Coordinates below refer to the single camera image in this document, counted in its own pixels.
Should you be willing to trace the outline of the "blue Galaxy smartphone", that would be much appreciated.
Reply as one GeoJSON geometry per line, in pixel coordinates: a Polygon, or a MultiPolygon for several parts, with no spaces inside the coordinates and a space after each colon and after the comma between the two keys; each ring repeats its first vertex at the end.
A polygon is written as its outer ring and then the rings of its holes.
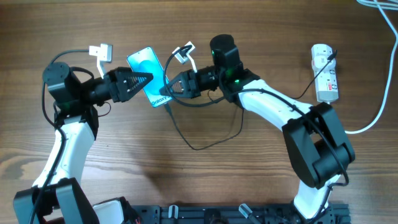
{"type": "Polygon", "coordinates": [[[160,89],[164,87],[164,69],[152,47],[144,47],[127,56],[127,62],[133,72],[145,73],[151,77],[151,80],[145,85],[143,90],[153,108],[172,100],[170,96],[160,93],[160,89]]]}

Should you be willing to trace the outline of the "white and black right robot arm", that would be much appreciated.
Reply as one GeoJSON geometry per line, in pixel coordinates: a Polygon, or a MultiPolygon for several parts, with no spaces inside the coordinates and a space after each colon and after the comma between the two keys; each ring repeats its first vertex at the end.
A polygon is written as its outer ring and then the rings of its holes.
{"type": "Polygon", "coordinates": [[[301,103],[271,88],[244,67],[230,34],[213,37],[210,49],[212,66],[192,67],[171,81],[163,74],[160,93],[192,107],[183,99],[220,89],[222,97],[204,106],[226,100],[281,130],[291,166],[300,179],[293,205],[304,223],[316,223],[326,214],[333,188],[349,184],[347,168],[355,160],[336,111],[328,103],[301,103]]]}

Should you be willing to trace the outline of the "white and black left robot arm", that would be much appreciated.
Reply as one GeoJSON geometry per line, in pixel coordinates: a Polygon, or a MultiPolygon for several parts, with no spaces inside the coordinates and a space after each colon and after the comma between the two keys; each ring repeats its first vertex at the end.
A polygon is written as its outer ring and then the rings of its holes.
{"type": "Polygon", "coordinates": [[[88,151],[96,140],[99,115],[96,106],[109,100],[125,102],[153,79],[151,73],[118,67],[101,78],[79,81],[64,62],[52,62],[43,72],[43,89],[55,100],[55,142],[42,173],[32,187],[16,193],[13,206],[19,223],[47,223],[45,216],[59,209],[54,223],[138,223],[140,216],[124,197],[92,205],[80,180],[88,151]]]}

